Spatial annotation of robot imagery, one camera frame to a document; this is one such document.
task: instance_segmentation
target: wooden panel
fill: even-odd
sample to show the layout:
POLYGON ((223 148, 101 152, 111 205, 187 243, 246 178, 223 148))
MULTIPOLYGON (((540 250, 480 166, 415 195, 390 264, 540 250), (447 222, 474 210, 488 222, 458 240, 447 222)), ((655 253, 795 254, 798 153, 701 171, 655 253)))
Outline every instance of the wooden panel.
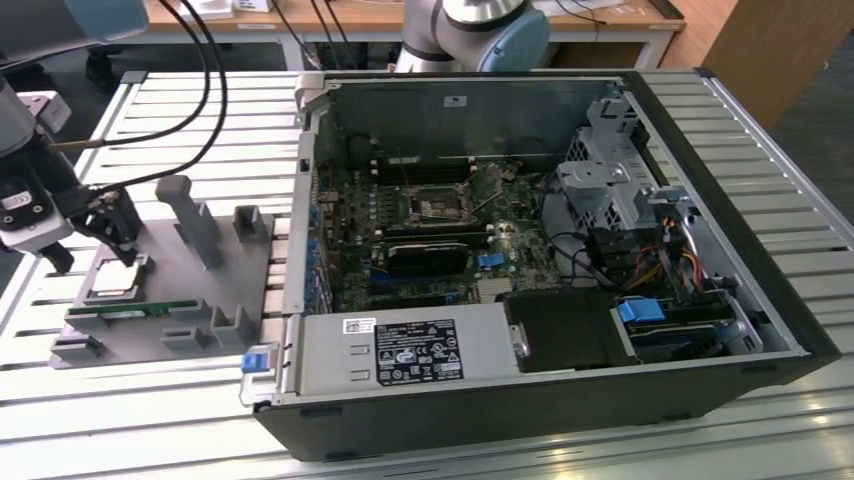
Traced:
MULTIPOLYGON (((294 29, 300 32, 322 32, 320 22, 311 2, 308 0, 279 0, 282 10, 284 11, 288 22, 294 29)), ((403 3, 371 3, 359 0, 336 0, 331 4, 335 8, 335 14, 340 20, 346 32, 399 32, 403 26, 403 3)), ((149 32, 180 32, 180 26, 172 19, 168 12, 157 0, 147 0, 145 7, 151 26, 149 32)), ((596 20, 606 22, 599 25, 600 30, 611 31, 638 31, 647 29, 681 30, 685 26, 682 20, 667 20, 661 15, 649 0, 627 0, 623 7, 631 8, 603 8, 596 10, 596 20)), ((331 24, 332 18, 326 8, 320 8, 326 21, 331 24)), ((583 18, 568 15, 551 17, 551 26, 559 31, 592 31, 595 26, 592 22, 583 18)), ((286 31, 284 25, 276 16, 275 11, 271 13, 235 12, 235 18, 209 20, 213 32, 240 31, 246 25, 272 25, 270 31, 286 31)), ((259 33, 267 30, 246 30, 251 33, 259 33)))
POLYGON ((742 0, 703 66, 769 128, 854 28, 851 0, 742 0))
POLYGON ((671 0, 689 25, 662 68, 703 66, 767 128, 854 28, 851 0, 671 0))
POLYGON ((715 43, 738 0, 670 0, 687 25, 677 34, 662 59, 662 68, 697 67, 715 43))

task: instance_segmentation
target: blue connector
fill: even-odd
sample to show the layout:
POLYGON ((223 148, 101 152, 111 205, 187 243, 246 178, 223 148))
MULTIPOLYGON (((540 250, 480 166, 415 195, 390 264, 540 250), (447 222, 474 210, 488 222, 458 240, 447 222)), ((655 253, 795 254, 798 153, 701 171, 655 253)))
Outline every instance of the blue connector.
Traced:
POLYGON ((270 370, 270 354, 247 353, 240 362, 240 370, 243 373, 262 373, 270 370))
POLYGON ((630 298, 616 307, 623 323, 661 322, 665 320, 665 312, 658 300, 654 298, 630 298))
POLYGON ((492 268, 504 264, 504 254, 502 252, 478 256, 478 267, 492 268))

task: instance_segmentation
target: white label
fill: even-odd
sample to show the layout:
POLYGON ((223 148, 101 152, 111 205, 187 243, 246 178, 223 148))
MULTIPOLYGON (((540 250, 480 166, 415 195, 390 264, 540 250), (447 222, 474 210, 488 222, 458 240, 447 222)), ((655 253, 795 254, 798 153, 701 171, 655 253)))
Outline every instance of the white label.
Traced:
POLYGON ((468 103, 468 97, 444 97, 444 108, 464 107, 468 103))
POLYGON ((275 30, 276 26, 268 23, 239 23, 240 30, 275 30))
POLYGON ((374 333, 376 318, 346 318, 344 334, 351 333, 374 333))
POLYGON ((143 313, 141 310, 128 310, 127 312, 101 313, 100 316, 101 318, 112 320, 116 318, 141 318, 145 316, 145 313, 143 313))
POLYGON ((21 208, 24 205, 29 205, 32 203, 32 195, 28 191, 23 191, 11 197, 5 197, 1 200, 1 203, 5 210, 15 210, 16 208, 21 208))

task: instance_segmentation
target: circuit board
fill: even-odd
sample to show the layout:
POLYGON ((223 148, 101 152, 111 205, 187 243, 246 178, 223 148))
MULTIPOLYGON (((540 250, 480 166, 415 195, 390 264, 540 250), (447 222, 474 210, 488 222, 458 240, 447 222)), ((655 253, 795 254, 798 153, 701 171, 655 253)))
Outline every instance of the circuit board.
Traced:
POLYGON ((322 170, 334 311, 486 303, 560 285, 535 219, 542 174, 511 159, 470 162, 455 183, 383 185, 376 170, 322 170), (419 256, 396 266, 404 253, 419 256))

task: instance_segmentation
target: metal table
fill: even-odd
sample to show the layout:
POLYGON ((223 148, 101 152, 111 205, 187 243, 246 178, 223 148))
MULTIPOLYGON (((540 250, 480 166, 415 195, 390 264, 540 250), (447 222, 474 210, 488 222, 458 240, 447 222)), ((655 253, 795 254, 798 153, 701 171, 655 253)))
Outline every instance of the metal table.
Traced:
MULTIPOLYGON (((3 478, 839 478, 854 466, 854 232, 715 79, 644 73, 709 168, 827 327, 845 357, 791 385, 766 388, 705 418, 308 464, 288 457, 238 400, 239 357, 69 371, 47 365, 51 340, 93 255, 75 237, 65 277, 28 257, 0 300, 3 478)), ((298 128, 295 73, 234 73, 227 131, 188 174, 216 212, 258 203, 278 215, 264 335, 282 302, 298 128)), ((160 130, 193 108, 196 73, 121 85, 97 126, 109 137, 160 130)), ((187 131, 87 152, 77 172, 103 183, 189 158, 217 106, 187 131)), ((678 181, 669 165, 666 175, 678 181)), ((169 215, 153 185, 133 187, 144 218, 169 215)), ((566 408, 572 408, 567 399, 566 408)))

